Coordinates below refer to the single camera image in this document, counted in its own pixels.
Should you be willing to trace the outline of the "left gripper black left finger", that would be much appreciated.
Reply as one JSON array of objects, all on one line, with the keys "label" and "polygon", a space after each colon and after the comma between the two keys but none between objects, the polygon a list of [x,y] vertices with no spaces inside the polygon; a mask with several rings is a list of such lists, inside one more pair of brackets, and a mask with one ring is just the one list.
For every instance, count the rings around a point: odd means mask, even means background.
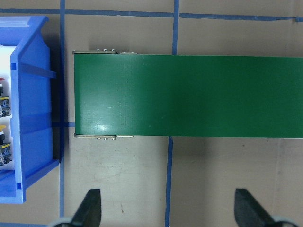
[{"label": "left gripper black left finger", "polygon": [[72,217],[71,226],[99,227],[100,223],[101,192],[100,189],[90,189]]}]

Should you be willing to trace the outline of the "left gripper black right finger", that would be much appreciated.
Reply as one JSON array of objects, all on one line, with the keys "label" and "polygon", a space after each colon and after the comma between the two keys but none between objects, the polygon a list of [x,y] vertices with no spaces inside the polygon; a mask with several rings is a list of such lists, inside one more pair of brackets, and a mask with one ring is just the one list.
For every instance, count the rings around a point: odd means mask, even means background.
[{"label": "left gripper black right finger", "polygon": [[236,189],[234,218],[239,227],[273,227],[275,221],[247,189]]}]

